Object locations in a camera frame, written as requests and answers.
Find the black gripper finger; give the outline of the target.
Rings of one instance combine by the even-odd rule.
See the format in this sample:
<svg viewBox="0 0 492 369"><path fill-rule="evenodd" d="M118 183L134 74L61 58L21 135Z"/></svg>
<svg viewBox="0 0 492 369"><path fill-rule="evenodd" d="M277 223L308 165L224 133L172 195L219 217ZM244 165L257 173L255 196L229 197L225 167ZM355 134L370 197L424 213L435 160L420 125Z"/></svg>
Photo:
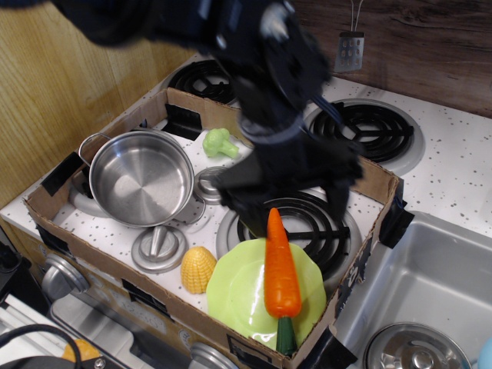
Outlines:
<svg viewBox="0 0 492 369"><path fill-rule="evenodd" d="M242 224L257 238L267 235L268 211L265 202L269 197L253 196L226 196L224 205L235 211Z"/></svg>
<svg viewBox="0 0 492 369"><path fill-rule="evenodd" d="M347 208L351 183L349 180L323 181L322 188L326 194L328 214L336 221L342 222Z"/></svg>

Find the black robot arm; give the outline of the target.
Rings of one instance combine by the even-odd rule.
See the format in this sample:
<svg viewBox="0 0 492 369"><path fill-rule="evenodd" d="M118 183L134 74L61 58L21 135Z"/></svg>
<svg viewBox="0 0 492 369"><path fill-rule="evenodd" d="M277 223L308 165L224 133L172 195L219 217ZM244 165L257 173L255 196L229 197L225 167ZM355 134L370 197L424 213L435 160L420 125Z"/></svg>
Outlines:
<svg viewBox="0 0 492 369"><path fill-rule="evenodd" d="M146 38L210 55L240 105L239 128L253 144L244 160L214 180L223 205L257 236L264 203L288 191L320 187L342 221L349 189L362 176L358 153L330 143L304 123L308 102L330 78L316 41L286 1L57 1L56 8L97 45Z"/></svg>

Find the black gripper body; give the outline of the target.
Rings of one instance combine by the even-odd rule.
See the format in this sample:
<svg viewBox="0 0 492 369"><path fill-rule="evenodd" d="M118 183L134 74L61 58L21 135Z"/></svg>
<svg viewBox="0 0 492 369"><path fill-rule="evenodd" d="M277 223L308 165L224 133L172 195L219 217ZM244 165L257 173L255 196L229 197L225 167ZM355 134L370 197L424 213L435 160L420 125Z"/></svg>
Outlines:
<svg viewBox="0 0 492 369"><path fill-rule="evenodd" d="M287 141L256 145L214 185L221 203L235 211L250 210L285 191L321 187L330 197L363 177L360 152L352 142L301 130Z"/></svg>

